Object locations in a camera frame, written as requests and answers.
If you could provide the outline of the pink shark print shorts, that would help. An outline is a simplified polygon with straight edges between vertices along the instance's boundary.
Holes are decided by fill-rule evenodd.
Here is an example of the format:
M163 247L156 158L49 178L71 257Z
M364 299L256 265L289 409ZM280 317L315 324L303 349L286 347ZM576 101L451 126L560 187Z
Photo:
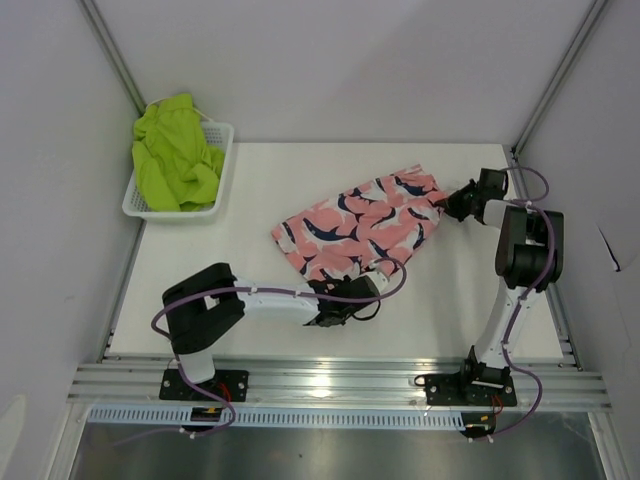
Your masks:
M414 165L320 201L277 224L271 236L307 280L354 278L381 262L387 275L436 230L447 197L433 175Z

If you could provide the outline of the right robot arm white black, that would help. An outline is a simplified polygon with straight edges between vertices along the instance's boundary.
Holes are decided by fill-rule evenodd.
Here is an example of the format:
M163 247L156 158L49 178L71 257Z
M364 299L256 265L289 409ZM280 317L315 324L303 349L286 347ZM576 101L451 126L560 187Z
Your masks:
M492 389L507 388L511 355L525 320L564 266L564 214L541 209L534 200L508 200L508 189L507 169L483 168L477 180L436 203L451 218L472 217L499 230L496 300L456 380L458 395L472 404L481 402Z

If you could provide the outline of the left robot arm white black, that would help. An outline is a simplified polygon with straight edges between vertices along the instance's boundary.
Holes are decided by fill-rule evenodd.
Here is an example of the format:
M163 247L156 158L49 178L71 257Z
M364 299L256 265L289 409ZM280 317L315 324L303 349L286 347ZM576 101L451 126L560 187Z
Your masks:
M343 325L379 301L389 278L378 269L352 279L310 280L296 288L260 286L216 263L162 294L172 351L184 374L182 388L197 400L216 390L213 345L240 320L294 322L303 326Z

